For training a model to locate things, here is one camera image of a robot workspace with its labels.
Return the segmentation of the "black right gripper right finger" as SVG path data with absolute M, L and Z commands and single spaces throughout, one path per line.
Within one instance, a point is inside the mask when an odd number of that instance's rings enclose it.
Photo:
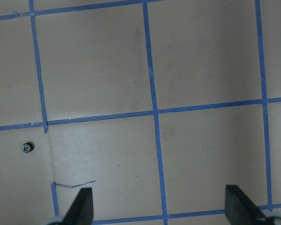
M 237 186 L 225 187 L 225 216 L 231 225 L 266 225 L 263 212 Z

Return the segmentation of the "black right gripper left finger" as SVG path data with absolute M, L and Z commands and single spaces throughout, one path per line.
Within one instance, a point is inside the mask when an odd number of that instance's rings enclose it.
M 81 188 L 63 218 L 64 225 L 91 225 L 94 217 L 92 188 Z

